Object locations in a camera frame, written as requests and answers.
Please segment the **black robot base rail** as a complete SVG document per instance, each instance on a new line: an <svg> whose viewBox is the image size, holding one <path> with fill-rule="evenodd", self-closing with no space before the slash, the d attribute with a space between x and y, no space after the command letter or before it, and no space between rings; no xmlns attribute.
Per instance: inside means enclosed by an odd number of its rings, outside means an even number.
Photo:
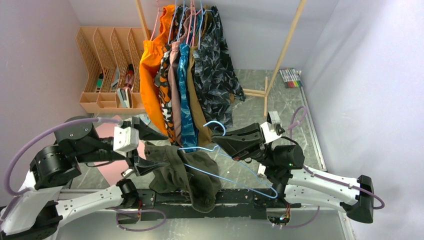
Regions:
<svg viewBox="0 0 424 240"><path fill-rule="evenodd" d="M141 209L155 209L165 213L168 219L238 218L266 220L267 213L284 211L290 206L300 208L300 203L288 203L283 198L269 198L248 189L223 188L215 197L215 207L208 213L195 210L191 201L180 191L159 194L151 189L138 189Z"/></svg>

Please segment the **olive green shorts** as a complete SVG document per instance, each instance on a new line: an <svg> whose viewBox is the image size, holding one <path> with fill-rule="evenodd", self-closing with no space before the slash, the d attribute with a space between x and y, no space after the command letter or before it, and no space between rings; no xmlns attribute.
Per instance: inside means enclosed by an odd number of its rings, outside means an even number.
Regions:
<svg viewBox="0 0 424 240"><path fill-rule="evenodd" d="M148 161L166 164L153 171L150 189L159 194L182 190L192 208L200 213L209 213L215 208L222 184L217 177L218 164L207 153L186 152L177 146L160 146L147 141L144 154Z"/></svg>

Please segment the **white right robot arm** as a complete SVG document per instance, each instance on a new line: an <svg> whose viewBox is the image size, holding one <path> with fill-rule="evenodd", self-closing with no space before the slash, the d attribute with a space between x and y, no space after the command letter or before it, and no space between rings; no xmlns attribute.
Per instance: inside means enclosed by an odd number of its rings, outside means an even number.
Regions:
<svg viewBox="0 0 424 240"><path fill-rule="evenodd" d="M304 164L302 147L285 136L278 123L253 123L247 127L217 133L212 142L234 161L256 161L275 190L270 202L275 207L308 204L332 208L359 223L374 221L374 187L366 175L342 177Z"/></svg>

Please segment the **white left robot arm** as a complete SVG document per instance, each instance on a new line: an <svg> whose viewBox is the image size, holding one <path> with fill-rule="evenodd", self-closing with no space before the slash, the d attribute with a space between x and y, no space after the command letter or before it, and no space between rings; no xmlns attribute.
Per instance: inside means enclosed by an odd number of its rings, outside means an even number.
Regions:
<svg viewBox="0 0 424 240"><path fill-rule="evenodd" d="M50 134L55 136L54 144L35 155L20 189L13 190L10 178L18 160ZM145 175L159 165L139 156L139 143L165 139L136 116L127 120L75 116L42 132L16 153L7 168L4 187L12 200L0 212L1 239L51 239L59 228L99 210L140 206L138 190L129 176ZM81 175L80 164L116 161L128 166L116 184L74 199L57 199L63 187Z"/></svg>

